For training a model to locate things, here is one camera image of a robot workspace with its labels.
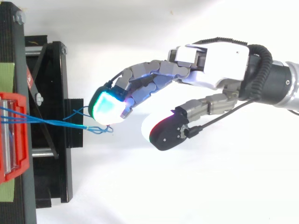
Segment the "blue wire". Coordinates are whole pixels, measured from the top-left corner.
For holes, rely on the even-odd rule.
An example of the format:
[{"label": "blue wire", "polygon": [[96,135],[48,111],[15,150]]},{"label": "blue wire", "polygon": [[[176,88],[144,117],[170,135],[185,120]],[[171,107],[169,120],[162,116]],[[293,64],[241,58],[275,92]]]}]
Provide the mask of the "blue wire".
[{"label": "blue wire", "polygon": [[[74,114],[78,113],[78,111],[82,110],[83,108],[81,108],[77,111],[74,110],[75,111]],[[63,127],[84,129],[84,130],[88,130],[88,131],[90,131],[94,134],[102,134],[102,133],[105,133],[105,132],[112,133],[113,132],[113,128],[111,128],[110,126],[107,126],[106,129],[102,129],[98,126],[89,127],[89,126],[85,126],[85,125],[72,124],[72,123],[68,123],[68,122],[60,121],[60,120],[43,120],[43,119],[40,119],[40,118],[32,117],[30,115],[19,113],[19,112],[14,111],[14,110],[7,109],[7,108],[4,108],[4,107],[0,107],[0,109],[25,117],[25,118],[14,118],[14,117],[1,116],[2,119],[9,119],[10,120],[10,121],[6,121],[6,120],[1,121],[3,124],[46,123],[46,124],[54,125],[54,126],[63,126]]]},{"label": "blue wire", "polygon": [[63,120],[67,120],[67,119],[71,118],[71,117],[74,116],[76,113],[81,114],[81,115],[83,115],[83,116],[87,116],[87,117],[92,118],[92,116],[89,116],[89,115],[87,115],[87,114],[83,114],[83,113],[79,112],[79,111],[81,111],[81,110],[83,110],[84,108],[87,108],[87,107],[88,107],[88,106],[84,106],[84,107],[81,107],[81,108],[78,109],[78,110],[73,110],[74,113],[72,113],[70,116],[68,116],[68,117],[66,117],[66,118],[63,118]]}]

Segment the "silver metal cylinder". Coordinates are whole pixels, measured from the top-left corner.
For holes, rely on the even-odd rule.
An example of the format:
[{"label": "silver metal cylinder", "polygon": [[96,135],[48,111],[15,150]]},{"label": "silver metal cylinder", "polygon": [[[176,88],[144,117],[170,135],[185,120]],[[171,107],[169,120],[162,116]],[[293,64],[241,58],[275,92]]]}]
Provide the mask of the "silver metal cylinder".
[{"label": "silver metal cylinder", "polygon": [[25,47],[26,56],[39,56],[43,47]]},{"label": "silver metal cylinder", "polygon": [[51,157],[54,156],[50,148],[33,148],[32,157]]},{"label": "silver metal cylinder", "polygon": [[299,64],[293,62],[286,62],[291,71],[292,79],[286,84],[290,84],[290,90],[283,100],[275,107],[281,107],[288,110],[299,111]]}]

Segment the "black cable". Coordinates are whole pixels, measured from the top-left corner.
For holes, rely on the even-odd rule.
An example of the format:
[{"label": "black cable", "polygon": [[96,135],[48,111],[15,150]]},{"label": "black cable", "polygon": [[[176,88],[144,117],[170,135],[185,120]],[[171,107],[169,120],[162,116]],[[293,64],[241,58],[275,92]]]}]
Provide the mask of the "black cable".
[{"label": "black cable", "polygon": [[259,55],[261,58],[260,67],[255,79],[252,81],[249,96],[251,99],[260,99],[262,97],[263,86],[272,68],[272,55],[268,49],[262,45],[251,44],[248,45],[248,48],[251,55]]},{"label": "black cable", "polygon": [[242,107],[244,107],[244,106],[246,106],[246,105],[248,105],[248,104],[251,104],[251,103],[253,103],[253,102],[255,102],[255,100],[253,100],[253,99],[252,99],[252,100],[249,100],[249,101],[247,101],[246,103],[243,103],[243,104],[241,104],[241,105],[235,107],[234,109],[230,110],[229,112],[226,112],[225,114],[223,114],[223,115],[221,115],[221,116],[215,118],[214,120],[211,120],[211,121],[207,122],[206,124],[202,125],[201,128],[208,127],[208,126],[214,124],[215,122],[217,122],[217,121],[219,121],[219,120],[221,120],[221,119],[227,117],[228,115],[232,114],[233,112],[235,112],[235,111],[241,109]]},{"label": "black cable", "polygon": [[299,116],[299,113],[297,113],[295,111],[292,111],[292,110],[288,110],[288,111],[291,112],[291,113],[293,113],[293,114],[295,114],[295,115],[297,115],[297,116]]},{"label": "black cable", "polygon": [[116,76],[114,76],[112,79],[110,79],[110,80],[105,84],[105,86],[106,86],[107,88],[111,88],[112,83],[114,82],[114,80],[116,80],[119,76],[121,76],[121,74],[122,74],[122,71],[121,71],[120,73],[118,73]]}]

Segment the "green tape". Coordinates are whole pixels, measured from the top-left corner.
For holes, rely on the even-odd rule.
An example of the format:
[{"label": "green tape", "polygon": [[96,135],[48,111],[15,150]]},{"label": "green tape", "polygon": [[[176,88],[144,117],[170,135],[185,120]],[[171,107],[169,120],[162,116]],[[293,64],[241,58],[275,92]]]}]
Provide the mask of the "green tape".
[{"label": "green tape", "polygon": [[0,202],[14,201],[14,179],[0,184]]},{"label": "green tape", "polygon": [[[13,92],[14,63],[0,63],[0,92]],[[0,202],[14,201],[14,179],[0,184]]]},{"label": "green tape", "polygon": [[0,63],[0,91],[12,92],[14,85],[14,63]]}]

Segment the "black metal frame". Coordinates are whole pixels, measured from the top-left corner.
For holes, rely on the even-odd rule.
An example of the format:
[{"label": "black metal frame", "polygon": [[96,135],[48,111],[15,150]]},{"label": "black metal frame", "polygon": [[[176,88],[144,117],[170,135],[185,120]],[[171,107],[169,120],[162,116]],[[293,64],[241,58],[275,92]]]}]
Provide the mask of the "black metal frame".
[{"label": "black metal frame", "polygon": [[[15,63],[14,92],[20,93],[28,99],[24,27],[14,22],[14,15],[19,10],[11,2],[0,4],[0,62]],[[27,109],[29,113],[29,102],[27,102]],[[28,138],[31,138],[30,125],[28,126]],[[28,147],[30,168],[15,179],[14,202],[0,203],[1,224],[36,223],[31,141],[28,141]]]},{"label": "black metal frame", "polygon": [[[11,2],[0,3],[0,63],[15,63],[14,92],[27,97],[28,114],[62,120],[83,106],[83,99],[68,99],[64,45],[46,43],[40,55],[25,57],[23,25],[13,19],[19,10]],[[29,92],[26,63],[35,81]],[[38,92],[44,98],[41,106],[36,104]],[[83,117],[75,115],[68,122],[83,124]],[[36,224],[36,208],[50,207],[51,198],[61,198],[62,203],[72,199],[70,150],[83,146],[83,130],[40,124],[28,129],[30,168],[15,179],[14,202],[0,203],[1,224]],[[50,147],[53,156],[32,158],[32,146]]]},{"label": "black metal frame", "polygon": [[[67,99],[66,59],[61,42],[47,43],[39,56],[27,56],[27,65],[36,86],[30,89],[30,111],[44,119],[62,120],[83,107],[82,99]],[[41,106],[35,102],[36,94],[44,98]],[[83,124],[83,117],[73,116],[68,122]],[[83,131],[60,126],[31,125],[33,148],[50,147],[54,157],[33,158],[36,207],[51,206],[51,198],[62,203],[72,199],[71,147],[83,146]]]}]

